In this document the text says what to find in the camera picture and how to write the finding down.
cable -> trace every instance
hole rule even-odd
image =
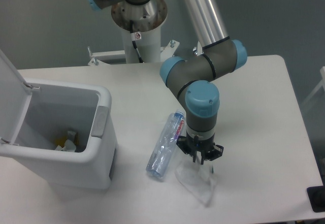
[[[130,34],[133,33],[133,23],[134,22],[132,20],[130,20]],[[132,40],[132,44],[133,44],[133,48],[136,50],[136,53],[138,55],[139,63],[144,63],[143,60],[142,60],[141,54],[140,54],[140,52],[138,50],[138,46],[137,46],[136,41]]]

open bin lid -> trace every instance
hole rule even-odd
[[[31,88],[0,50],[0,143],[13,144],[31,99]]]

gray floor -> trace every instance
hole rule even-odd
[[[231,38],[253,55],[281,55],[299,103],[321,80],[325,66],[325,0],[217,0]],[[182,0],[166,0],[162,44],[197,43]],[[121,50],[110,9],[93,12],[87,0],[0,0],[0,49],[18,69],[84,66],[93,52]],[[325,100],[304,116],[317,157],[325,157]]]

plastic bottle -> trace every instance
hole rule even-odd
[[[182,111],[177,110],[169,115],[148,162],[146,171],[149,175],[157,178],[164,176],[175,150],[178,136],[182,133],[184,120]]]

trash bin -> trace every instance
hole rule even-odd
[[[52,183],[109,187],[117,140],[106,88],[24,80],[1,50],[0,88],[0,156]],[[68,130],[78,132],[82,152],[55,150]]]

